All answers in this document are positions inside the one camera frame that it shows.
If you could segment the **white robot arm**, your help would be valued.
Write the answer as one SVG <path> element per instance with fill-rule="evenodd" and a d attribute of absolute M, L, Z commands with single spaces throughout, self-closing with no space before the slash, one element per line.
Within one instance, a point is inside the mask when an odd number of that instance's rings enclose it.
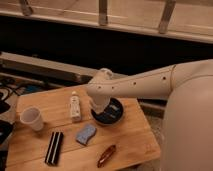
<path fill-rule="evenodd" d="M 165 100 L 160 171 L 213 171 L 213 59 L 120 79 L 103 68 L 86 90 L 96 113 L 112 97 Z"/>

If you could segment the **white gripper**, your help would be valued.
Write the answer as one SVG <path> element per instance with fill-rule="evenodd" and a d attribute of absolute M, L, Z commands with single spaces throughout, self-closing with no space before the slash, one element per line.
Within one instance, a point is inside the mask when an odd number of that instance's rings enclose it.
<path fill-rule="evenodd" d="M 110 99 L 107 97 L 95 97 L 90 98 L 91 109 L 96 113 L 100 114 L 109 105 Z"/>

